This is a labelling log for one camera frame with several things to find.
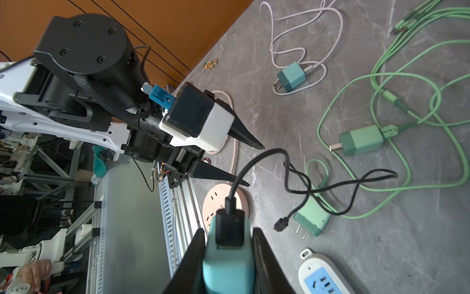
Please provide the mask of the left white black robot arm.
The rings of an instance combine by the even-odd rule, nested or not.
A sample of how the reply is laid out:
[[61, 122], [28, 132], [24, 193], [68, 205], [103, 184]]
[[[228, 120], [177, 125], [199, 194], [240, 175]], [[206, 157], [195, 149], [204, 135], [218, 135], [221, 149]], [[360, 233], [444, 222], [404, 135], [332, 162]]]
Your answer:
[[1, 66], [1, 127], [92, 143], [158, 163], [161, 177], [245, 185], [204, 155], [227, 138], [263, 149], [232, 106], [191, 83], [171, 94], [150, 82], [124, 27], [96, 13], [53, 17], [31, 56]]

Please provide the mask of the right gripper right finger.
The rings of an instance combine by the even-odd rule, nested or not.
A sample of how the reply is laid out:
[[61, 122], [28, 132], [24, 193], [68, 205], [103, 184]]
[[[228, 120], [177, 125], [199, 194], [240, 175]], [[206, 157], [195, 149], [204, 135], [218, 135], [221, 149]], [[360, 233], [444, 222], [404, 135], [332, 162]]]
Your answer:
[[252, 233], [255, 260], [256, 294], [294, 294], [263, 231], [255, 227]]

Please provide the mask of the teal charger with black cable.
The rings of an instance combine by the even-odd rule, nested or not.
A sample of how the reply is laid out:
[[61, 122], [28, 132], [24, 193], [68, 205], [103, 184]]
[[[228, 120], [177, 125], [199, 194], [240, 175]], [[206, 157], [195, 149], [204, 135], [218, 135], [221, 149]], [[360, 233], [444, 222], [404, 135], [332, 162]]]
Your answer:
[[247, 216], [243, 217], [244, 243], [223, 247], [216, 243], [217, 221], [209, 226], [203, 259], [203, 280], [208, 294], [252, 294], [255, 291], [255, 259]]

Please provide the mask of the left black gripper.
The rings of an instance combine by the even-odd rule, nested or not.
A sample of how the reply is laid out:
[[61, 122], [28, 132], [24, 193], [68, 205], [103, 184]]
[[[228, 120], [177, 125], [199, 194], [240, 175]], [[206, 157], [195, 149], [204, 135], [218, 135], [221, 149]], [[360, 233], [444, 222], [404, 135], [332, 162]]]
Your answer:
[[[223, 94], [228, 103], [216, 99], [215, 94], [217, 93]], [[264, 149], [264, 145], [248, 131], [236, 115], [235, 104], [229, 94], [219, 90], [213, 92], [205, 90], [204, 94], [234, 116], [228, 136], [255, 149]], [[170, 171], [167, 175], [170, 188], [174, 189], [180, 186], [189, 172], [192, 178], [235, 182], [236, 176], [199, 160], [204, 156], [204, 150], [201, 148], [171, 146], [170, 141], [173, 137], [159, 129], [158, 118], [150, 116], [125, 120], [124, 122], [130, 131], [127, 143], [121, 146], [124, 154], [142, 162], [165, 164], [166, 169]]]

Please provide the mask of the person hand in background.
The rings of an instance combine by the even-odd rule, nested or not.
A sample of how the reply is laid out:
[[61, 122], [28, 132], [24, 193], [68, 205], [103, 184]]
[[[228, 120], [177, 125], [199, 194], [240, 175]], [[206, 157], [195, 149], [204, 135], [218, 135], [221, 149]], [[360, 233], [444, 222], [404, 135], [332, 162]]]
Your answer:
[[51, 260], [37, 260], [22, 266], [17, 273], [17, 277], [21, 277], [24, 283], [30, 284], [32, 289], [40, 294], [42, 281], [49, 276], [51, 268]]

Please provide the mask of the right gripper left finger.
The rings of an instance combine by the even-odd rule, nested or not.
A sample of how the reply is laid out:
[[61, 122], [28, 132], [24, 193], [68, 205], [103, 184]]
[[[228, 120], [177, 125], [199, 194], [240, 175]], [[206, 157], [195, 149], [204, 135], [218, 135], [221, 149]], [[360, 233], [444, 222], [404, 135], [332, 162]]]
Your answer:
[[164, 294], [205, 294], [203, 259], [206, 249], [205, 230], [198, 229], [187, 248]]

